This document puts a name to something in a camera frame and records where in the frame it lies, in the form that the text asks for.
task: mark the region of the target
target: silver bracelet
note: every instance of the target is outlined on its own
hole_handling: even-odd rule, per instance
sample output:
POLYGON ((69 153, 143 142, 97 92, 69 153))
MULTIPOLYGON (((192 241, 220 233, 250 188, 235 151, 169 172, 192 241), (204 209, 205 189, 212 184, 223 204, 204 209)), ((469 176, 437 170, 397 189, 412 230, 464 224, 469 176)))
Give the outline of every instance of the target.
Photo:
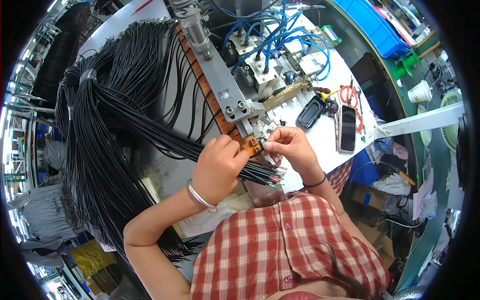
POLYGON ((188 179, 187 186, 188 186, 188 190, 192 193, 192 195, 195 197, 195 199, 198 200, 198 202, 200 202, 201 204, 205 205, 208 208, 216 209, 216 205, 212 205, 212 204, 208 203, 207 201, 202 199, 199 194, 197 194, 197 192, 192 187, 192 180, 191 179, 188 179))

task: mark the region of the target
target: red plaid shirt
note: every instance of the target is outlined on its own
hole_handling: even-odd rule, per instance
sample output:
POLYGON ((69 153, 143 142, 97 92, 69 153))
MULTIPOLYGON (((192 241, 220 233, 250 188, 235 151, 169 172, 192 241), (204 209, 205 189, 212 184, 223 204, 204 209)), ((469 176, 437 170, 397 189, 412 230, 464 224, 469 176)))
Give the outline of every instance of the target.
POLYGON ((331 250, 343 275, 372 294, 386 289, 385 265, 348 234, 329 202, 303 192, 285 196, 285 201, 233 214, 218 225, 193 263, 193 300, 266 299, 298 286, 300 278, 332 278, 331 250))

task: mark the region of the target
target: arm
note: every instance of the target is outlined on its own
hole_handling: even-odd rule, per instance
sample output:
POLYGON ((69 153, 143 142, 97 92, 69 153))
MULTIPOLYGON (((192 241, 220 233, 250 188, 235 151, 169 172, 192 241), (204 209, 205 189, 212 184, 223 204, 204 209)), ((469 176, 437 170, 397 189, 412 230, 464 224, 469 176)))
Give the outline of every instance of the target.
MULTIPOLYGON (((249 154, 238 142, 222 135, 212 139, 200 154, 192 174, 193 189, 207 202, 217 204, 235 187, 249 154)), ((205 209, 186 187, 144 210, 123 230, 124 249, 135 272, 153 300, 189 299, 190 283, 157 245, 166 228, 205 209)))
MULTIPOLYGON (((325 174, 318 164, 317 155, 307 140, 305 133, 298 127, 277 127, 263 144, 264 154, 270 155, 273 161, 280 165, 280 155, 288 159, 292 168, 300 174, 303 184, 315 185, 321 182, 325 174)), ((355 238, 361 240, 367 247, 375 251, 375 248, 363 236, 360 230, 353 224, 350 217, 343 209, 340 198, 332 189, 327 179, 313 188, 307 189, 309 193, 318 195, 327 200, 334 208, 345 230, 355 238)))

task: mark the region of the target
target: hand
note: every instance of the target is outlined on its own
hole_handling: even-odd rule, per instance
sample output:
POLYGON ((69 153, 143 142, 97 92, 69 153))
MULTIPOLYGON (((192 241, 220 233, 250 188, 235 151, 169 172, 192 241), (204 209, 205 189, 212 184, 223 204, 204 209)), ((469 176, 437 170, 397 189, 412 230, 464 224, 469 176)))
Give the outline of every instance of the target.
POLYGON ((321 175, 320 177, 323 178, 317 155, 302 129, 286 126, 277 127, 263 146, 264 155, 270 155, 278 166, 280 166, 280 155, 283 155, 302 178, 307 176, 317 177, 317 175, 321 175))
POLYGON ((240 144, 223 134, 211 139, 198 157, 192 174, 192 188, 212 205, 222 201, 237 185, 237 176, 250 154, 240 151, 240 144))

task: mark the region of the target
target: yellow bag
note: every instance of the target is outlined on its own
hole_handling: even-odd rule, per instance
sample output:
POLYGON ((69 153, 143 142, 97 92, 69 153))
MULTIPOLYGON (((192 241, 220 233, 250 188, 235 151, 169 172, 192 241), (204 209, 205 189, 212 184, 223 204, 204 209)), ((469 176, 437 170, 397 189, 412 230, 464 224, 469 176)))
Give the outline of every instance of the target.
POLYGON ((85 279, 106 266, 117 263, 115 255, 111 252, 104 252, 96 240, 73 248, 68 251, 68 254, 80 267, 85 279))

